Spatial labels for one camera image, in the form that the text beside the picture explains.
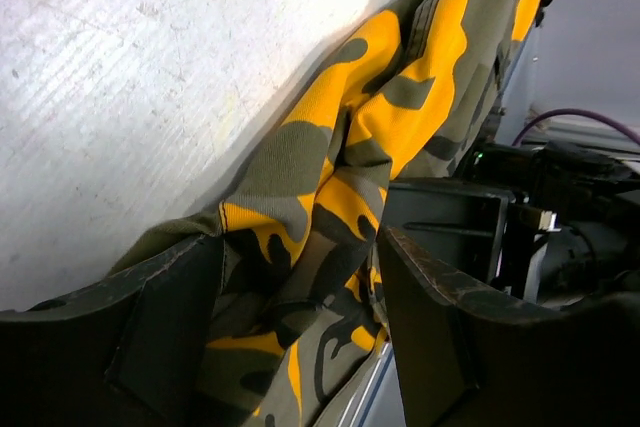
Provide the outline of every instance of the purple cable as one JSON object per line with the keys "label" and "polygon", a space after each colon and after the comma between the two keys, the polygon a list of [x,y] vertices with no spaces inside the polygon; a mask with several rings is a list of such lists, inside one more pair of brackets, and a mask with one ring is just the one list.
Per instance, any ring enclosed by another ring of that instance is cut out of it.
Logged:
{"label": "purple cable", "polygon": [[635,133],[626,125],[621,124],[620,122],[613,120],[607,117],[606,115],[602,115],[602,114],[598,114],[597,112],[590,112],[588,110],[582,110],[582,109],[556,109],[556,110],[550,110],[549,112],[545,112],[544,114],[539,115],[538,117],[536,117],[535,119],[533,119],[531,122],[529,122],[527,125],[524,126],[524,129],[520,131],[520,133],[516,137],[516,140],[514,140],[511,145],[514,147],[520,145],[520,142],[522,141],[524,136],[527,135],[527,132],[529,132],[535,125],[539,124],[543,120],[549,119],[551,117],[557,117],[559,115],[577,115],[578,117],[586,117],[588,119],[597,120],[598,122],[602,122],[603,124],[608,125],[612,129],[617,130],[622,135],[628,137],[630,140],[632,140],[638,146],[640,146],[640,135]]}

